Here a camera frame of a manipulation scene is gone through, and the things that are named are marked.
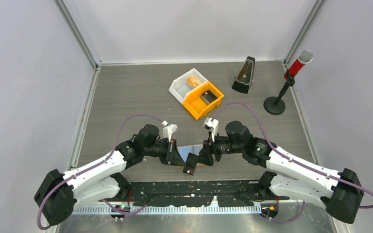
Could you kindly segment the blue credit card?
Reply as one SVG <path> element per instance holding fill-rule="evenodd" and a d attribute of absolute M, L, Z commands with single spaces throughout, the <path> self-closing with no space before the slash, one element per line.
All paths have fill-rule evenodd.
<path fill-rule="evenodd" d="M 200 151 L 203 149 L 203 145 L 196 144 L 196 145 L 180 146 L 177 149 L 183 161 L 186 162 L 189 153 L 192 153 L 198 156 L 200 154 Z"/>

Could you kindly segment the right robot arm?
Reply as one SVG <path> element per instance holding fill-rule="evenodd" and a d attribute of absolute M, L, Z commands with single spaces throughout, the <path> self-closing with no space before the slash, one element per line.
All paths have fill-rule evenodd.
<path fill-rule="evenodd" d="M 260 197 L 299 199 L 323 208 L 339 221 L 354 223 L 364 196 L 357 188 L 361 183 L 354 171 L 345 168 L 339 172 L 296 157 L 275 143 L 253 136 L 239 121 L 226 125 L 225 136 L 218 134 L 218 126 L 216 119 L 204 121 L 209 136 L 199 159 L 208 158 L 212 166 L 225 154 L 241 154 L 249 164 L 267 169 L 258 182 Z"/>

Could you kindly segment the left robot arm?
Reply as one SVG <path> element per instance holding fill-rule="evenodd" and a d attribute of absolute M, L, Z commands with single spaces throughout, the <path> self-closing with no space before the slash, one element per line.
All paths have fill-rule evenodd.
<path fill-rule="evenodd" d="M 105 156 L 75 170 L 61 173 L 54 169 L 47 173 L 34 200 L 39 207 L 38 217 L 44 216 L 49 226 L 65 221 L 74 210 L 93 202 L 129 197 L 130 185 L 122 172 L 139 164 L 144 157 L 159 158 L 169 166 L 184 166 L 176 140 L 172 134 L 176 124 L 159 129 L 147 124 L 130 140 L 119 143 Z"/>

